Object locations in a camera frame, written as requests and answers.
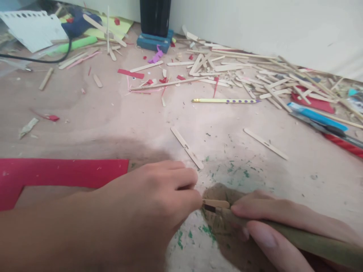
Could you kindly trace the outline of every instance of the white paper with holes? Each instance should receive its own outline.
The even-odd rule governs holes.
[[[32,53],[52,46],[51,40],[68,38],[58,17],[48,15],[45,11],[0,12],[0,19],[9,27],[9,32]]]

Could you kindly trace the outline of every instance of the red handle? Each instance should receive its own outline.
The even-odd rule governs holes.
[[[332,141],[336,145],[340,146],[341,148],[344,148],[348,150],[350,153],[360,157],[363,159],[363,149],[356,147],[355,145],[348,143],[334,135],[331,134],[325,134],[323,133],[324,137],[327,138],[329,141]]]

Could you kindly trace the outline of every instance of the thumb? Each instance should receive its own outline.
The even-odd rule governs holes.
[[[280,272],[314,272],[301,252],[282,234],[258,221],[247,223],[251,237]]]

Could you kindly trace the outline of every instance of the yellow paper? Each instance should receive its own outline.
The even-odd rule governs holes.
[[[98,14],[98,16],[101,18],[102,20],[102,25],[104,27],[107,27],[107,17],[106,16],[101,16]],[[66,23],[67,19],[70,18],[70,15],[66,15],[63,16],[62,18],[60,18],[61,23]],[[123,35],[122,33],[127,33],[130,29],[130,27],[133,24],[133,21],[131,20],[127,20],[124,18],[120,18],[118,17],[120,20],[120,25],[115,25],[115,18],[114,17],[110,17],[109,22],[110,22],[110,26],[109,26],[109,30],[110,32],[112,32],[114,35],[116,35],[117,37],[119,37],[120,39],[123,39],[123,37],[125,35]],[[98,30],[97,28],[89,28],[84,35],[86,36],[95,36],[100,40],[106,40],[105,38],[105,34],[101,31]]]

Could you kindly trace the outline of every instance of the black cylinder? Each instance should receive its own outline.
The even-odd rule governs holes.
[[[171,0],[140,0],[141,31],[166,37],[169,30]]]

